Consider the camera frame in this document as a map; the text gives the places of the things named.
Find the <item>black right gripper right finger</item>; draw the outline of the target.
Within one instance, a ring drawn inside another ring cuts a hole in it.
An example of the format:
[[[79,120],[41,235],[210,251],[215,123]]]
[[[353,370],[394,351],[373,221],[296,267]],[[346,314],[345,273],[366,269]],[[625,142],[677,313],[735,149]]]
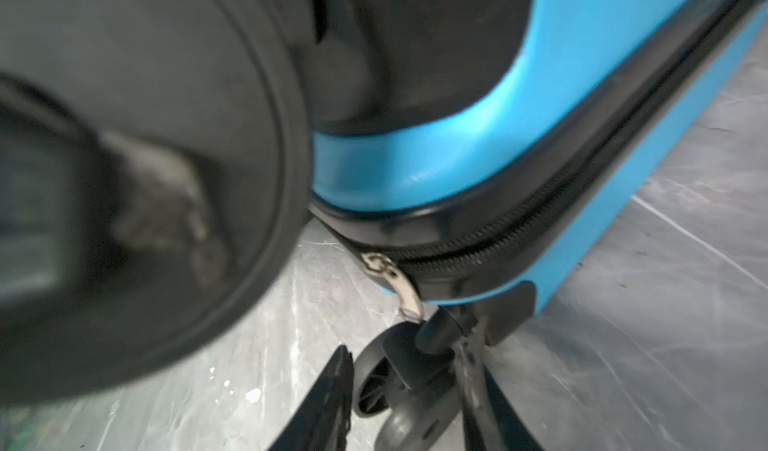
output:
[[[454,345],[465,449],[542,451],[485,367],[484,349],[484,330],[474,330]]]

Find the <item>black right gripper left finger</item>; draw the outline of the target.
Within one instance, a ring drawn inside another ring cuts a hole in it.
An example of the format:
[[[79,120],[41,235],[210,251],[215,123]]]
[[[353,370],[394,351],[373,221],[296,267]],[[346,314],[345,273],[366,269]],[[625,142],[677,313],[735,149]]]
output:
[[[344,451],[353,384],[352,354],[340,345],[269,451]]]

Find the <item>blue hard-shell suitcase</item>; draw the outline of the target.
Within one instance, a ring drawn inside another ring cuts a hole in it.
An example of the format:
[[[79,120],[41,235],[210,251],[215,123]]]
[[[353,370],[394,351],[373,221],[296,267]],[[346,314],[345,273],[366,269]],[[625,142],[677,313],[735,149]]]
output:
[[[454,345],[547,305],[766,6],[1,0],[2,407],[197,351],[316,218],[402,316],[351,353],[351,416],[430,448]]]

